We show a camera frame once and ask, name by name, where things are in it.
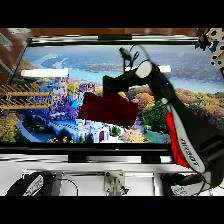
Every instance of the black border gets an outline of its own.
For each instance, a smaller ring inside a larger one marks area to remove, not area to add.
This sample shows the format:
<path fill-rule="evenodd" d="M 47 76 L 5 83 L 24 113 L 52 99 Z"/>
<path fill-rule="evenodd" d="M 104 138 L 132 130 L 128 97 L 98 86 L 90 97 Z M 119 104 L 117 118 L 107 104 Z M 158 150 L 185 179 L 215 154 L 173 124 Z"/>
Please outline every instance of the black border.
<path fill-rule="evenodd" d="M 196 41 L 188 40 L 163 40 L 163 41 L 154 41 L 152 39 L 141 40 L 131 40 L 131 35 L 82 35 L 83 36 L 95 36 L 98 37 L 98 40 L 88 40 L 88 41 L 72 41 L 72 42 L 63 42 L 63 41 L 54 41 L 51 37 L 44 37 L 49 39 L 49 42 L 37 43 L 32 38 L 27 39 L 28 47 L 43 47 L 43 46 L 65 46 L 65 45 L 133 45 L 133 44 L 153 44 L 153 45 L 194 45 Z M 10 82 L 12 82 L 14 75 L 17 71 L 18 65 L 11 76 Z M 94 143 L 94 144 L 51 144 L 51 143 L 18 143 L 18 142 L 1 142 L 0 145 L 1 153 L 22 153 L 22 154 L 69 154 L 69 155 L 154 155 L 154 156 L 172 156 L 171 145 L 170 144 L 138 144 L 138 143 Z"/>

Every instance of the logo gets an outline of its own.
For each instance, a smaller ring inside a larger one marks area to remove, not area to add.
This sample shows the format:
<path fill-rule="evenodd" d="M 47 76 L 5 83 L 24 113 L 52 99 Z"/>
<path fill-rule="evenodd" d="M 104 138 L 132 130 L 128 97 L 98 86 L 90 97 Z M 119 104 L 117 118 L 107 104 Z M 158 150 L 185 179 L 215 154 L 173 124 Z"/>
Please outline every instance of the logo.
<path fill-rule="evenodd" d="M 182 146 L 184 147 L 184 149 L 185 149 L 185 151 L 186 151 L 188 157 L 190 158 L 190 160 L 193 162 L 193 164 L 194 164 L 195 166 L 199 166 L 199 164 L 197 163 L 196 159 L 195 159 L 194 156 L 192 155 L 190 149 L 188 148 L 188 146 L 187 146 L 187 144 L 186 144 L 186 141 L 185 141 L 184 139 L 182 139 L 182 138 L 181 138 L 180 140 L 181 140 L 181 144 L 182 144 Z"/>

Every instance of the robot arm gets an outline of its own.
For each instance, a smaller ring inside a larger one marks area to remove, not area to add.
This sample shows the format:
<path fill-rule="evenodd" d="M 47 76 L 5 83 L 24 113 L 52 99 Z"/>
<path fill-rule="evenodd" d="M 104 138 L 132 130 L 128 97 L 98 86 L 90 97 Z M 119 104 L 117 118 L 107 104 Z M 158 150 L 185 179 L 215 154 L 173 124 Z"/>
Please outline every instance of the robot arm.
<path fill-rule="evenodd" d="M 173 195 L 195 195 L 220 185 L 224 177 L 224 133 L 190 111 L 177 97 L 169 80 L 149 60 L 136 69 L 111 78 L 103 77 L 106 91 L 128 91 L 135 85 L 148 84 L 154 96 L 167 104 L 176 128 L 180 149 L 196 175 L 181 174 L 163 179 Z"/>

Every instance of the red object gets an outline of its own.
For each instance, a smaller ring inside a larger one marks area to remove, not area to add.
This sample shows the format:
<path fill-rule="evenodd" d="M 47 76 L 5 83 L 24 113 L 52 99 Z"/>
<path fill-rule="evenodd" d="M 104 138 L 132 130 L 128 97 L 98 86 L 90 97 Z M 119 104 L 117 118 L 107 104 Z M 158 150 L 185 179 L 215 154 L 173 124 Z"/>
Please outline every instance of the red object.
<path fill-rule="evenodd" d="M 174 126 L 174 121 L 172 114 L 170 112 L 166 112 L 166 122 L 168 125 L 170 139 L 171 139 L 171 148 L 173 151 L 174 160 L 177 165 L 184 166 L 186 168 L 190 168 L 187 161 L 185 160 L 183 153 L 181 152 L 178 140 L 177 140 L 177 133 Z"/>
<path fill-rule="evenodd" d="M 138 104 L 128 102 L 117 93 L 103 92 L 103 97 L 86 92 L 78 118 L 132 126 L 138 115 Z"/>

